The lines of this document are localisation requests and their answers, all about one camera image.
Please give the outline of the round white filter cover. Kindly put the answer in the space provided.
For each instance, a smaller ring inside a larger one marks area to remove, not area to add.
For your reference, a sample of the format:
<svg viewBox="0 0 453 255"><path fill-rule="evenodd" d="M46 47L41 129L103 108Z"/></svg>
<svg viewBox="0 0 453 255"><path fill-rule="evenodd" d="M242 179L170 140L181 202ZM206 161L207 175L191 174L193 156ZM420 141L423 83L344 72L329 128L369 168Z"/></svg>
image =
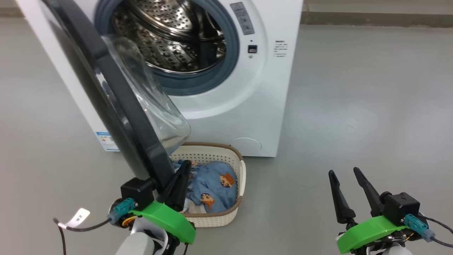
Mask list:
<svg viewBox="0 0 453 255"><path fill-rule="evenodd" d="M241 155L257 157L262 150L262 144L252 138L240 137L229 142L229 146L238 150Z"/></svg>

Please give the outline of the black round glass washer door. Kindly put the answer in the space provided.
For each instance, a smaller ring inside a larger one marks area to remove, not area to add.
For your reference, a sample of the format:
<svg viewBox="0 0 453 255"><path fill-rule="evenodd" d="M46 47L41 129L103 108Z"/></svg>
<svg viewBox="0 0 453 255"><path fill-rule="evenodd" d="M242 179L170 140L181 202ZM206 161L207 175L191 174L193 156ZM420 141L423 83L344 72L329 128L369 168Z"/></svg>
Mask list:
<svg viewBox="0 0 453 255"><path fill-rule="evenodd" d="M82 87L135 176L161 192L176 173L170 155L191 128L137 44L100 32L75 0L39 0Z"/></svg>

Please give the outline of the blue energy label sticker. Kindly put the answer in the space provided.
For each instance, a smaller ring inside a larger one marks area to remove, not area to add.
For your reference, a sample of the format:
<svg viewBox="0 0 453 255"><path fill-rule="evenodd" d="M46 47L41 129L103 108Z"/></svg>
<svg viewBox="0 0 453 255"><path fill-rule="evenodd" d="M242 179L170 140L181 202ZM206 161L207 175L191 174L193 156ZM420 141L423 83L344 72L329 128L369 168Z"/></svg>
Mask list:
<svg viewBox="0 0 453 255"><path fill-rule="evenodd" d="M105 151L109 152L120 151L109 132L95 132L95 133Z"/></svg>

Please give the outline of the grey warning sticker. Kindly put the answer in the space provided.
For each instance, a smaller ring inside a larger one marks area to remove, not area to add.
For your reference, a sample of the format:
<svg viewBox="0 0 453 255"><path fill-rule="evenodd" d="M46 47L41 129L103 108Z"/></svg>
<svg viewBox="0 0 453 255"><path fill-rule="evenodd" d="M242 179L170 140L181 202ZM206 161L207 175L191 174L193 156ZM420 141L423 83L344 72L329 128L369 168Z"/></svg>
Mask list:
<svg viewBox="0 0 453 255"><path fill-rule="evenodd" d="M248 14L248 11L243 2L236 2L230 4L233 13L235 14L238 23L244 35L255 34L255 30Z"/></svg>

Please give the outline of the white front-load washing machine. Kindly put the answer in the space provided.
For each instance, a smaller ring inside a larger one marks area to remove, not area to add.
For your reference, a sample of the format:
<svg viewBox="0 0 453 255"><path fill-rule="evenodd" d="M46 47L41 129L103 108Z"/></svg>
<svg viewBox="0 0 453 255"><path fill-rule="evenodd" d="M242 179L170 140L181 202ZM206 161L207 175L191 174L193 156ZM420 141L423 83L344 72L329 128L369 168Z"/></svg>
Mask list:
<svg viewBox="0 0 453 255"><path fill-rule="evenodd" d="M75 0L94 23L98 0ZM235 138L259 141L259 157L275 157L304 0L220 0L240 40L239 61L219 86L170 98L191 126L190 142L229 145ZM244 35L230 7L243 2L254 34Z"/></svg>

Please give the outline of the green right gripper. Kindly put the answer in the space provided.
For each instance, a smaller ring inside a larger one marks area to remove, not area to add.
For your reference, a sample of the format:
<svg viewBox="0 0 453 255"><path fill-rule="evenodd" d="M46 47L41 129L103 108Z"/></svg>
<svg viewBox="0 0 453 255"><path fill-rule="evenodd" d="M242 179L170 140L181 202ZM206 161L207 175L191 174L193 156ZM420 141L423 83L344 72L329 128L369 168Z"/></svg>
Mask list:
<svg viewBox="0 0 453 255"><path fill-rule="evenodd" d="M349 227L346 232L336 238L337 247L341 254L358 252L360 248L366 248L372 242L390 235L395 231L407 228L401 221L397 221L394 224L385 216L382 216L384 205L380 201L380 194L358 167L354 167L353 172L359 186L364 190L367 197L372 218L361 224L357 224L354 221L356 214L346 202L335 172L330 170L328 177L336 219L339 224L346 224Z"/></svg>

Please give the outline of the cream perforated laundry basket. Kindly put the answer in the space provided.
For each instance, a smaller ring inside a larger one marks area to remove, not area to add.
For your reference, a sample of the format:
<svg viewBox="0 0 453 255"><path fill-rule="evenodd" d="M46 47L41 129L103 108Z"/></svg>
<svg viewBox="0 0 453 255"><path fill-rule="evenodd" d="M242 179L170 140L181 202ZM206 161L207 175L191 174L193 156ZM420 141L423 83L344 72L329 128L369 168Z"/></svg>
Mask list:
<svg viewBox="0 0 453 255"><path fill-rule="evenodd" d="M188 142L172 155L172 161L190 160L197 164L224 162L229 164L237 177L237 199L235 205L221 213L206 213L203 207L196 206L186 197L183 215L196 227L221 227L233 221L244 198L246 187L246 164L242 155L235 148L216 143Z"/></svg>

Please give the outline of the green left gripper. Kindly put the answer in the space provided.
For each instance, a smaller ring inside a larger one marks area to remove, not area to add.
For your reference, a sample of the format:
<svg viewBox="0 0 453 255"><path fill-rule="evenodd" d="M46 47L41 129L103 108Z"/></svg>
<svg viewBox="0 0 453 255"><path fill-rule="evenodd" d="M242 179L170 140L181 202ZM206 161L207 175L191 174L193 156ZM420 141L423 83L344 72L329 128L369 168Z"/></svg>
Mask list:
<svg viewBox="0 0 453 255"><path fill-rule="evenodd" d="M142 210L131 210L135 216L131 234L143 235L150 247L143 255L174 255L179 245L194 243L196 228L179 213L184 209L190 179L191 161L184 160L165 187L164 203L153 201Z"/></svg>

